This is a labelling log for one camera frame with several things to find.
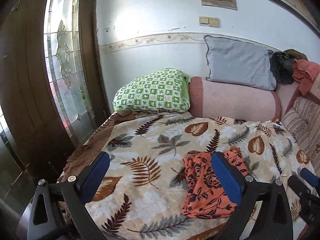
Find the floral wallpaper border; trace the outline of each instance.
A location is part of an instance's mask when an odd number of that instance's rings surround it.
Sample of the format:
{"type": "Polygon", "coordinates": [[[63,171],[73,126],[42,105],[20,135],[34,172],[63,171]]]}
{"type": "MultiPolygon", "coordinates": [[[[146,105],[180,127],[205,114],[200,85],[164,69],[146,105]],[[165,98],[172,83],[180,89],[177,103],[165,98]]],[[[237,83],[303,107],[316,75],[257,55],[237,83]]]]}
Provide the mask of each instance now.
{"type": "Polygon", "coordinates": [[[211,35],[211,36],[220,37],[220,38],[230,38],[237,41],[244,41],[244,42],[263,46],[272,51],[279,51],[279,49],[276,49],[274,47],[271,47],[256,41],[251,41],[244,38],[238,38],[238,37],[229,36],[229,35],[212,34],[212,33],[160,33],[160,34],[136,37],[136,38],[128,39],[125,41],[117,41],[107,45],[100,45],[99,48],[100,48],[100,54],[107,54],[110,52],[115,52],[115,51],[124,50],[124,49],[136,48],[141,46],[158,45],[158,44],[205,43],[203,39],[205,35],[211,35]]]}

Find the metal screw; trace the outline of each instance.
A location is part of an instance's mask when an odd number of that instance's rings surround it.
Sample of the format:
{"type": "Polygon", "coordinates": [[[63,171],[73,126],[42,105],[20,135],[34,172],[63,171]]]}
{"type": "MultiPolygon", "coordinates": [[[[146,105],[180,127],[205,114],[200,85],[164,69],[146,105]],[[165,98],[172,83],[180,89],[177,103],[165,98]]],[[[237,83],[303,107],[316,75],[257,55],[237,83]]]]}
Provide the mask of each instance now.
{"type": "Polygon", "coordinates": [[[253,177],[250,176],[250,175],[247,175],[247,176],[245,176],[245,180],[246,180],[247,182],[253,182],[253,177]]]}
{"type": "Polygon", "coordinates": [[[42,186],[44,183],[45,183],[45,179],[41,179],[41,180],[38,181],[38,185],[39,186],[42,186]]]}
{"type": "Polygon", "coordinates": [[[68,178],[68,181],[69,181],[69,182],[74,182],[76,179],[77,179],[77,177],[76,177],[75,175],[71,175],[71,176],[68,178]]]}
{"type": "Polygon", "coordinates": [[[281,186],[281,185],[282,185],[282,181],[279,180],[279,179],[276,179],[276,184],[277,184],[278,186],[281,186]]]}

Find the beige switch plate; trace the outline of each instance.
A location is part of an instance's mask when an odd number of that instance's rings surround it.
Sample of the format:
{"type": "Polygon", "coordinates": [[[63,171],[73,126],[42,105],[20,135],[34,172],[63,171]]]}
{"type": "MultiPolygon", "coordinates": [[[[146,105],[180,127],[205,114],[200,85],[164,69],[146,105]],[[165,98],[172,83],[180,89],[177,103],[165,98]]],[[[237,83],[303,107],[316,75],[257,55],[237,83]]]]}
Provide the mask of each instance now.
{"type": "Polygon", "coordinates": [[[209,18],[208,17],[199,17],[199,23],[200,24],[209,24],[209,18]]]}
{"type": "Polygon", "coordinates": [[[219,18],[209,18],[209,26],[210,27],[220,27],[220,20],[219,18]]]}

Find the green checkered cloth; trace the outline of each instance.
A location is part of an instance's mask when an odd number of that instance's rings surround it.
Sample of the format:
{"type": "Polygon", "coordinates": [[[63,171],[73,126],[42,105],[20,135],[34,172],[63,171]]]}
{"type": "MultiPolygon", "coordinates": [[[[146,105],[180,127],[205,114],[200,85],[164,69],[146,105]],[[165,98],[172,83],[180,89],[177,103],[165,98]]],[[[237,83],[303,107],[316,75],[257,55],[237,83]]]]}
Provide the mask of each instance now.
{"type": "Polygon", "coordinates": [[[185,112],[190,108],[189,82],[185,73],[173,68],[138,77],[118,90],[114,109],[185,112]]]}

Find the white wall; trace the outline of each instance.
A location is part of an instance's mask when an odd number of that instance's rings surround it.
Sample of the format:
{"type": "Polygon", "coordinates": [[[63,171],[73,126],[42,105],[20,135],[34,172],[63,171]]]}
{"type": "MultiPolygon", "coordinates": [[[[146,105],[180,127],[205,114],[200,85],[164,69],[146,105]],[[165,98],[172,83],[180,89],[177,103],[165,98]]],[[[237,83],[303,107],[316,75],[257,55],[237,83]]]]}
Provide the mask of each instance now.
{"type": "MultiPolygon", "coordinates": [[[[97,0],[98,42],[170,32],[217,33],[296,49],[320,63],[320,39],[295,15],[270,0],[236,3],[238,10],[203,6],[201,0],[97,0]],[[221,28],[199,26],[199,16],[218,17],[221,28]]],[[[202,44],[165,44],[100,55],[109,101],[133,78],[168,66],[206,76],[205,52],[202,44]]]]}

